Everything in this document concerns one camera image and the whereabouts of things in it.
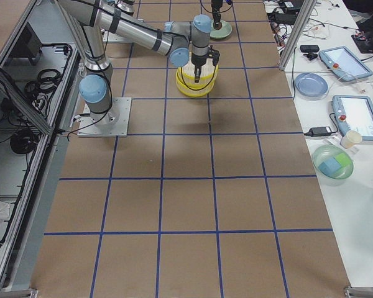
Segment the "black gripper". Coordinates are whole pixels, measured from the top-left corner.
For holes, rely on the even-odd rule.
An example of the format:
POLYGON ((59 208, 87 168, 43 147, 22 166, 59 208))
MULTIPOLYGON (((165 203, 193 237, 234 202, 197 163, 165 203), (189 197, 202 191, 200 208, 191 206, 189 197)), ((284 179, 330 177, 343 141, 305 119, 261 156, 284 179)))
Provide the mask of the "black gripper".
POLYGON ((213 12, 213 28, 215 30, 222 28, 221 14, 219 12, 213 12))
POLYGON ((212 59, 213 66, 219 63, 220 52, 212 45, 199 47, 192 45, 191 62, 194 65, 194 82, 199 83, 201 77, 201 66, 206 64, 207 59, 212 59))

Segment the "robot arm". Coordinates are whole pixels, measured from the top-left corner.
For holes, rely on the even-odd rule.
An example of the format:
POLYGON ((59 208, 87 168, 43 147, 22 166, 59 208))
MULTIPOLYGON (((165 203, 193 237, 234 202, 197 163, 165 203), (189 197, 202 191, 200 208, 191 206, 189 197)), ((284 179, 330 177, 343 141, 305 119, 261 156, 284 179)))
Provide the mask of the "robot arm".
POLYGON ((88 127, 111 128, 119 119, 111 91, 108 41, 136 43, 169 57, 176 67, 191 62, 195 82, 200 81, 208 59, 214 66, 218 64, 220 53, 209 45, 211 19, 204 14, 189 22, 167 22, 163 29, 156 29, 133 16, 133 1, 121 1, 115 6, 104 1, 59 1, 58 5, 85 54, 86 76, 79 92, 89 109, 88 127))
POLYGON ((213 16, 213 28, 219 30, 222 28, 221 24, 221 9, 223 7, 223 0, 211 0, 211 14, 213 16))

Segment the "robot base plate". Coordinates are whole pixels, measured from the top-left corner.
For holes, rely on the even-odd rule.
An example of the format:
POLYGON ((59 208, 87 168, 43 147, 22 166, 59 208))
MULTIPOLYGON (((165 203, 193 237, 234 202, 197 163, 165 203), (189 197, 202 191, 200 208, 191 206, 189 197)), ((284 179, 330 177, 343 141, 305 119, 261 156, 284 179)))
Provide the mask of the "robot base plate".
POLYGON ((111 110, 103 120, 97 114, 87 115, 80 120, 81 129, 77 131, 80 137, 126 137, 131 111, 131 97, 114 97, 111 110))

